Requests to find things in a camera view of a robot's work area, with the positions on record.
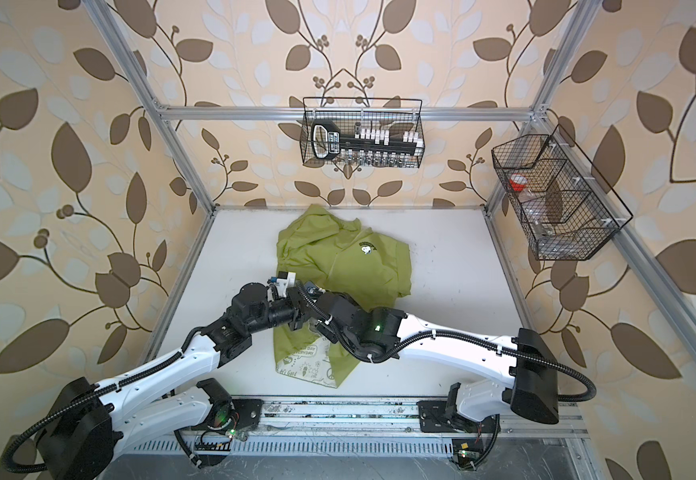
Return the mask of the green zip-up hooded jacket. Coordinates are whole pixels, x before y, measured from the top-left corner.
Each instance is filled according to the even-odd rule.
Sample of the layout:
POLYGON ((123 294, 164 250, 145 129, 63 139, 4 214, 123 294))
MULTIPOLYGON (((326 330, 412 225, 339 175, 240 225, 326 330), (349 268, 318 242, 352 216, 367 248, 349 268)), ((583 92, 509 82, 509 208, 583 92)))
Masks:
MULTIPOLYGON (((411 294, 409 246, 377 233, 361 221, 343 220, 312 205, 280 231, 278 269, 298 281, 350 295, 365 310, 392 307, 411 294)), ((340 344, 314 327, 273 333, 275 371, 283 376, 336 389, 359 364, 340 344)))

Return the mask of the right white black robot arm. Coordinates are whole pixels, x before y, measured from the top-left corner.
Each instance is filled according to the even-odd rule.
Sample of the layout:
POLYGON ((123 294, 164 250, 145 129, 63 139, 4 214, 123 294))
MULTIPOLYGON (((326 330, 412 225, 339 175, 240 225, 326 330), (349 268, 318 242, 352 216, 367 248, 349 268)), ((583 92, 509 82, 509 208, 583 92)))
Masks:
POLYGON ((595 398, 585 374, 555 360, 541 336, 521 328, 514 336, 477 335, 449 329, 393 308, 363 310, 345 294, 304 293, 319 330, 356 360, 379 365, 391 360, 424 360, 482 377, 454 384, 448 413, 469 421, 511 412, 539 424, 559 421, 562 403, 595 398))

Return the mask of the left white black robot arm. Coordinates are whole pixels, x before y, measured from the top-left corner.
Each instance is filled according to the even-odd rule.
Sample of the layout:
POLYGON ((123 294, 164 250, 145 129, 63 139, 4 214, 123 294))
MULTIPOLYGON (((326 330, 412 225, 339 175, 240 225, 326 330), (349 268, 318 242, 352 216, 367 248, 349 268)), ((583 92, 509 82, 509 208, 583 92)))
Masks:
POLYGON ((67 384, 50 413, 7 444, 1 467, 94 479, 130 447, 204 422, 230 398, 205 374, 247 350, 254 333, 307 321, 321 294, 300 282, 284 295, 273 284, 243 286, 219 319, 193 328, 179 348, 95 384, 67 384))

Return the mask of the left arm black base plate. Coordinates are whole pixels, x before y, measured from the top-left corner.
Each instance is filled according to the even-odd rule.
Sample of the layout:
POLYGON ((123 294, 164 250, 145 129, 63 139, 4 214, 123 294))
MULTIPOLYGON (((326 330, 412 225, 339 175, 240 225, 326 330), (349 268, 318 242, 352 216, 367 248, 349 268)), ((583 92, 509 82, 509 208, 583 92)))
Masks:
POLYGON ((262 399, 232 399, 214 405, 200 428, 230 434, 256 427, 262 416, 262 399))

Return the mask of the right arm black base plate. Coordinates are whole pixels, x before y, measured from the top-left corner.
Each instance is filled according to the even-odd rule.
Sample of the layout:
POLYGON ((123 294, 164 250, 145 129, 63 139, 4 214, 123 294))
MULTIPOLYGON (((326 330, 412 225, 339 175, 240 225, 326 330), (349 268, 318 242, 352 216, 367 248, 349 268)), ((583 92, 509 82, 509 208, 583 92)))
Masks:
POLYGON ((479 434, 500 431, 493 417, 481 421, 466 419, 456 411, 454 405, 443 400, 421 400, 417 402, 417 408, 419 426, 423 433, 479 434))

